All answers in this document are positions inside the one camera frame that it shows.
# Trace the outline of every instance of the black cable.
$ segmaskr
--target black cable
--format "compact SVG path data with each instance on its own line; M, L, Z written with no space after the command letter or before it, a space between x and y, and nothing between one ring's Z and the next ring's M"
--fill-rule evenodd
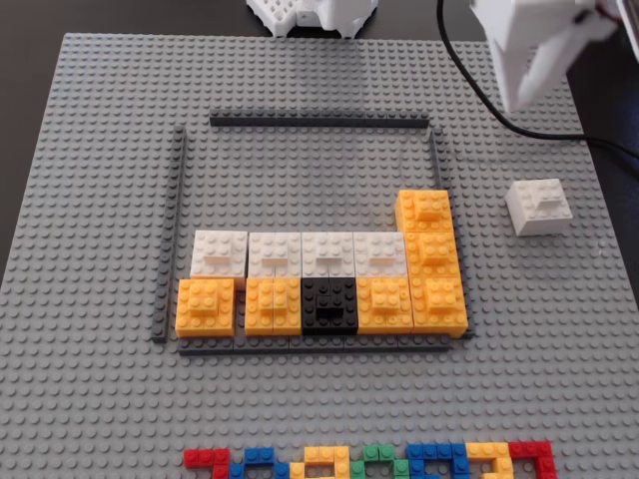
M623 145L619 145L617 143L610 142L608 140L604 140L601 138L590 137L587 135L569 135L569 134L554 135L554 134L548 134L548 133L537 133L537 132L531 132L529 130L526 130L524 128L514 125L506 117L504 117L501 114L501 112L499 112L499 110L497 110L497 108L492 104L492 102L490 102L486 94L483 93L479 85L477 85L477 82L475 82L475 80L472 78L470 73L468 73L466 68L463 66L463 63L461 63L461 60L457 56L457 53L452 48L452 45L450 44L450 40L448 39L448 34L446 33L446 27L443 22L443 0L437 0L437 26L439 28L439 35L441 36L441 40L443 41L443 44L446 47L446 51L448 52L448 55L450 55L450 58L452 59L453 63L455 64L455 66L457 67L461 75L463 75L463 77L466 79L466 82L468 82L468 85L470 85L470 88L474 90L475 94L479 97L479 100L481 100L481 102L485 105L485 107L492 114L492 116L495 117L497 121L501 123L504 127L506 127L508 130L511 130L517 135L521 135L522 137L533 138L535 140L550 140L550 141L562 141L562 142L586 142L590 145L594 145L597 147L618 150L636 160L639 160L639 153L633 152L632 150L624 147ZM626 159L623 159L623 160L639 177L638 166L635 165L633 162L627 161Z

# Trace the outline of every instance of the white plastic part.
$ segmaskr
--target white plastic part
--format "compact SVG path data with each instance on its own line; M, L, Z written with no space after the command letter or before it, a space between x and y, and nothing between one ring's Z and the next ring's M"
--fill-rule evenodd
M275 37L286 37L298 25L352 38L377 8L377 0L247 0L247 5Z
M596 0L475 0L504 109L522 110L561 81L592 40L616 25L594 10ZM538 47L530 67L530 48Z
M354 233L357 277L406 277L403 233Z
M191 277L230 277L244 290L248 240L247 232L196 231Z
M302 233L303 277L354 277L352 233Z
M251 233L249 277L302 277L302 234Z
M506 204L519 237L556 235L572 220L557 179L514 182L506 194Z

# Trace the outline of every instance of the white robot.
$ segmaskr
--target white robot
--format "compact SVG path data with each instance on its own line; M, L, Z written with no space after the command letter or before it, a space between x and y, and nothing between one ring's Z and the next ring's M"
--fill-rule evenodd
M276 37L287 36L298 25L337 30L344 38L352 38L377 7L377 0L247 0L247 3ZM605 40L621 22L639 58L639 0L470 0L470 3L485 31L507 112L525 109L543 97L590 41ZM530 61L534 47L537 50Z

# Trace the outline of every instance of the dark table surface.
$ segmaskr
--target dark table surface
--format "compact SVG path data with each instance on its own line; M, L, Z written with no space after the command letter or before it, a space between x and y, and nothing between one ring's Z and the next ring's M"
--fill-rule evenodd
M483 40L467 0L447 0L452 40ZM244 0L0 0L0 270L4 271L62 38L67 32L270 36ZM337 37L296 29L291 36ZM438 40L435 0L379 0L359 38ZM592 44L568 79L588 135L639 150L639 64L625 33ZM639 182L591 149L635 297Z

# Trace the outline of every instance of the stacked lego bricks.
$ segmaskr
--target stacked lego bricks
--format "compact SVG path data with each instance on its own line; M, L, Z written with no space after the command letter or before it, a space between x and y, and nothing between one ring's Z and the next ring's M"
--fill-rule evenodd
M468 328L446 191L402 191L399 232L204 232L180 282L179 337L447 334Z
M184 451L187 469L208 469L213 479L244 479L248 469L273 468L275 479L365 479L366 466L381 464L392 479L439 479L429 466L446 463L450 479L470 479L470 464L490 464L490 472L480 479L514 479L513 460L534 461L537 479L557 479L550 442L498 442L465 444L408 444L404 458L395 456L392 445L363 446L359 460L351 461L347 446L305 447L301 462L278 462L271 447L245 450L244 461L233 463L229 449L188 449ZM324 474L310 476L311 468Z

